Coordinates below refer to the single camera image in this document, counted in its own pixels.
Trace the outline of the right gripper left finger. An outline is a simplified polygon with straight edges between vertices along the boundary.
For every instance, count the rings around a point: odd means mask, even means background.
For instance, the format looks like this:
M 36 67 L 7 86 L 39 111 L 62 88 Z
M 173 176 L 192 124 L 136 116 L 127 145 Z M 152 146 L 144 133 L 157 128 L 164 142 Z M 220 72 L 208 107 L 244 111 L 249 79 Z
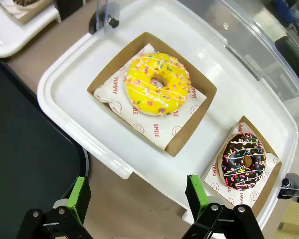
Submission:
M 30 209 L 23 218 L 24 239 L 91 239 L 84 228 L 84 219 L 91 199 L 87 177 L 78 177 L 66 205 L 45 213 Z

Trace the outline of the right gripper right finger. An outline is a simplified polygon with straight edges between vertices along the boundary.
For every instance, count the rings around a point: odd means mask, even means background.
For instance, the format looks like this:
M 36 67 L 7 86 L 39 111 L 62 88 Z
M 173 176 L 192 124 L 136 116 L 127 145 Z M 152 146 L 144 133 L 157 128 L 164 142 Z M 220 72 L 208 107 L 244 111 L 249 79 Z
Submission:
M 198 175 L 188 175 L 185 194 L 194 223 L 183 235 L 184 239 L 210 239 L 223 234 L 227 239 L 260 239 L 262 231 L 252 209 L 237 205 L 233 209 L 209 202 Z

